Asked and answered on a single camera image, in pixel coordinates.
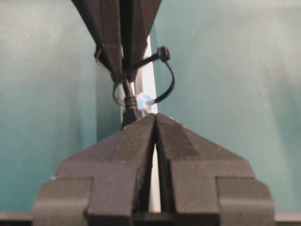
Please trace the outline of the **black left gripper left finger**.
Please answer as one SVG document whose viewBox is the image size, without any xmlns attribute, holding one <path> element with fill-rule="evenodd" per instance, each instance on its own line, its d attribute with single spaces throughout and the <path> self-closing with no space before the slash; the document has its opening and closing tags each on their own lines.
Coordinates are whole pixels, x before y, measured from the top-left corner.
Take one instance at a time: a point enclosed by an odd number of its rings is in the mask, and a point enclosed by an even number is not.
<svg viewBox="0 0 301 226">
<path fill-rule="evenodd" d="M 155 115 L 63 160 L 37 195 L 35 226 L 131 226 L 149 207 Z"/>
</svg>

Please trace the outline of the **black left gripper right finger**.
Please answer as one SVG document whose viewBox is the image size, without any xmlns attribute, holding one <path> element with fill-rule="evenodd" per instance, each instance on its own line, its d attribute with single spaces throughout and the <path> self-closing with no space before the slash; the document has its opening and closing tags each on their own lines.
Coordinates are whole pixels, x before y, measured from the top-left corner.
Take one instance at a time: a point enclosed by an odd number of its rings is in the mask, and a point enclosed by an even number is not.
<svg viewBox="0 0 301 226">
<path fill-rule="evenodd" d="M 273 226 L 274 202 L 250 163 L 158 113 L 161 208 L 177 226 Z"/>
</svg>

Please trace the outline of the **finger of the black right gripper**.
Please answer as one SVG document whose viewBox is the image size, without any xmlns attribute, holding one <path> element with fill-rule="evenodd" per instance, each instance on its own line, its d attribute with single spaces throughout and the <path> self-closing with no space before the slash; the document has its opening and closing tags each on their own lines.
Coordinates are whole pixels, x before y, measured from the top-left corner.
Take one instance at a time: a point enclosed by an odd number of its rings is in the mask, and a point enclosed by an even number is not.
<svg viewBox="0 0 301 226">
<path fill-rule="evenodd" d="M 116 81 L 123 72 L 119 1 L 74 0 L 73 4 L 95 41 L 95 60 Z"/>
<path fill-rule="evenodd" d="M 143 60 L 147 38 L 151 32 L 161 1 L 159 0 L 121 0 L 120 31 L 123 48 L 123 70 L 129 81 L 135 81 L 137 71 L 134 66 Z"/>
</svg>

